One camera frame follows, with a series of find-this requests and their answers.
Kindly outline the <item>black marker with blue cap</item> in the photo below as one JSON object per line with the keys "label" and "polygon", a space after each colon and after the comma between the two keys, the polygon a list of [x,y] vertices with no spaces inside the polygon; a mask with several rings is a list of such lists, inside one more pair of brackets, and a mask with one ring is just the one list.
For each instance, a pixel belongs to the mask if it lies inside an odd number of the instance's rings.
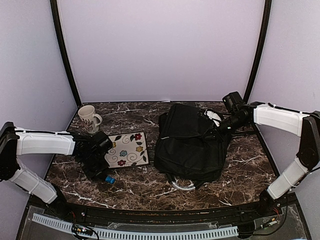
{"label": "black marker with blue cap", "polygon": [[114,184],[116,181],[113,177],[110,177],[110,176],[100,177],[99,179],[109,184]]}

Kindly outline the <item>black student backpack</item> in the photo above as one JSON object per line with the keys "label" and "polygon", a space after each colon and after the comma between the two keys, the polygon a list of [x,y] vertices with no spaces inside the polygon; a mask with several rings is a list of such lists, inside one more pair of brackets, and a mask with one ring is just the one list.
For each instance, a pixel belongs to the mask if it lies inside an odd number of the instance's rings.
{"label": "black student backpack", "polygon": [[218,180],[226,162],[229,133],[223,140],[203,140],[202,126],[216,125],[223,114],[196,106],[176,103],[159,116],[159,137],[154,150],[154,166],[165,174],[168,182],[176,178],[193,181],[194,188]]}

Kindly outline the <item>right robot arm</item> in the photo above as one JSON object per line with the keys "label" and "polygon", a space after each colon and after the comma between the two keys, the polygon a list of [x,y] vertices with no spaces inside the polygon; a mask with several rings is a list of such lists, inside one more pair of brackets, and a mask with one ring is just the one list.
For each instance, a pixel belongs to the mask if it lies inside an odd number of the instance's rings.
{"label": "right robot arm", "polygon": [[320,169],[319,111],[304,112],[256,101],[233,104],[224,119],[214,110],[206,109],[203,114],[215,123],[213,132],[219,137],[253,124],[267,137],[272,156],[293,158],[267,187],[266,198],[255,205],[255,213],[260,217],[274,210],[275,200]]}

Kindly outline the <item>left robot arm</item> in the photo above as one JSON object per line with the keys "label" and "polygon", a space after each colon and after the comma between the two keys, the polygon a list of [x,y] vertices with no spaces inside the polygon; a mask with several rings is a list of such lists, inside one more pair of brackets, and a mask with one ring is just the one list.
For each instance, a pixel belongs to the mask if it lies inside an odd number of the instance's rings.
{"label": "left robot arm", "polygon": [[113,147],[102,131],[93,135],[78,132],[30,130],[7,121],[0,129],[0,179],[10,181],[30,195],[50,205],[60,218],[67,218],[70,206],[53,184],[39,177],[19,159],[28,155],[72,156],[81,164],[88,179],[96,177],[109,165],[105,155]]}

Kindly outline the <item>square floral ceramic plate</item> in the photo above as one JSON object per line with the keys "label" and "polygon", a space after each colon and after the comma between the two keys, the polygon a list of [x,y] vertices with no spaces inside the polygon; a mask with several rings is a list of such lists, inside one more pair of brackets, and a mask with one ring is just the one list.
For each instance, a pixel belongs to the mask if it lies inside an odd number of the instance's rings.
{"label": "square floral ceramic plate", "polygon": [[110,169],[125,169],[146,166],[150,163],[144,132],[110,135],[112,148],[104,159]]}

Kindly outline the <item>cream mug with plant print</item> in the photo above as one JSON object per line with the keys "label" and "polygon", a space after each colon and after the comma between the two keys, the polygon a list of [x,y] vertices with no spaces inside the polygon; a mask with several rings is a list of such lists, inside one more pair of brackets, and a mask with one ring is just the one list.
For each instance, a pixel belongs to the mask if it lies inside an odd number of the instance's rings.
{"label": "cream mug with plant print", "polygon": [[96,109],[93,105],[82,106],[77,114],[89,134],[95,134],[99,131],[103,119],[96,113]]}

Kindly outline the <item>black front table rail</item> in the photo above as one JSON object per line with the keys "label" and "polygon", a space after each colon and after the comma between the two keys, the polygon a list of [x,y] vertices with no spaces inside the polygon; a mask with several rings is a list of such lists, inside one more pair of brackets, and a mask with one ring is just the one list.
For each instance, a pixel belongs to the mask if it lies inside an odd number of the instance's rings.
{"label": "black front table rail", "polygon": [[52,206],[31,197],[31,204],[45,214],[61,220],[83,224],[105,224],[109,220],[131,223],[173,224],[217,220],[245,225],[261,217],[256,195],[236,190],[179,191],[168,185],[132,189],[110,184],[104,189],[63,190],[67,196],[65,216]]}

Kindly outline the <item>right black frame post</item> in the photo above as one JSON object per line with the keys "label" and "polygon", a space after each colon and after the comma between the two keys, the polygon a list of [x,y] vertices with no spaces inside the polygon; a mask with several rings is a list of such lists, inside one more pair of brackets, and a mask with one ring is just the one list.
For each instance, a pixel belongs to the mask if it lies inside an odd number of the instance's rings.
{"label": "right black frame post", "polygon": [[264,45],[267,37],[271,9],[272,9],[272,0],[265,0],[256,51],[255,51],[250,75],[249,75],[248,82],[247,82],[246,89],[243,96],[243,99],[245,102],[248,102],[250,99],[250,96],[252,94],[253,87],[255,84],[255,80],[258,74],[258,70],[259,70],[259,66],[260,66],[260,62],[261,62],[261,58],[264,50]]}

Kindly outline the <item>black frame post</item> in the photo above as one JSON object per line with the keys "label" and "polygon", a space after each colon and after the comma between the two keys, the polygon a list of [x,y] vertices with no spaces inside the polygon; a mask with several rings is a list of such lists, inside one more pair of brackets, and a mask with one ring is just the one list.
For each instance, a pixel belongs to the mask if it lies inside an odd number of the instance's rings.
{"label": "black frame post", "polygon": [[50,2],[51,14],[52,14],[52,19],[54,24],[55,35],[56,35],[62,63],[64,66],[64,70],[67,76],[68,84],[69,84],[76,106],[80,107],[82,105],[82,101],[76,86],[76,81],[72,72],[69,56],[67,53],[66,43],[65,43],[61,19],[60,19],[58,1],[50,0],[49,2]]}
{"label": "black frame post", "polygon": [[260,66],[260,62],[261,62],[261,58],[264,50],[264,45],[267,37],[271,9],[272,9],[272,0],[265,0],[256,51],[255,51],[250,75],[249,75],[248,82],[247,82],[246,89],[243,96],[243,99],[245,102],[248,102],[250,99],[250,96],[252,94],[253,87],[255,84],[255,80],[258,74],[258,70],[259,70],[259,66]]}

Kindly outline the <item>left black frame post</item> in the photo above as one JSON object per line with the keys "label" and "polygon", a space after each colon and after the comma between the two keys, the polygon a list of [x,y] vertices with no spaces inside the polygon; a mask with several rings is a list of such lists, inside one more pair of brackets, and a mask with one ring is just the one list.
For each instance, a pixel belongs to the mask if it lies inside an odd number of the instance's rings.
{"label": "left black frame post", "polygon": [[50,2],[51,14],[52,14],[52,19],[54,24],[55,35],[56,35],[62,63],[64,66],[64,70],[67,76],[68,84],[69,84],[76,106],[80,107],[82,105],[82,101],[76,86],[76,81],[72,72],[69,56],[67,53],[66,43],[65,43],[61,19],[60,19],[58,1],[50,0],[49,2]]}

